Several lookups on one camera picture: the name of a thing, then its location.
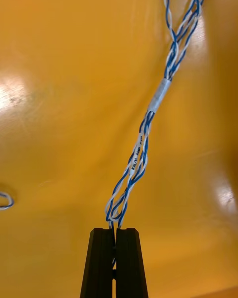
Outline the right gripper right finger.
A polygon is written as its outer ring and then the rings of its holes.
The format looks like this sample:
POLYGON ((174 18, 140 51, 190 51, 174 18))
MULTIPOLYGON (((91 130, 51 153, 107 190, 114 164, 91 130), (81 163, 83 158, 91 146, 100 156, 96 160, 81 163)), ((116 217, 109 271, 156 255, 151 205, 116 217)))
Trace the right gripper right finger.
POLYGON ((116 297, 148 297, 139 233, 134 228, 117 229, 116 297))

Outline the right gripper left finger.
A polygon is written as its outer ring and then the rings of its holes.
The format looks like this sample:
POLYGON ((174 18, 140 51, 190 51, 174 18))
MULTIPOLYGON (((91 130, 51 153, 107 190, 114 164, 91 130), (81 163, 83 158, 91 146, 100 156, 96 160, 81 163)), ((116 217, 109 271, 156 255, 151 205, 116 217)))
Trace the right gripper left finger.
POLYGON ((90 232, 81 298, 112 297, 114 245, 111 229, 95 228, 90 232))

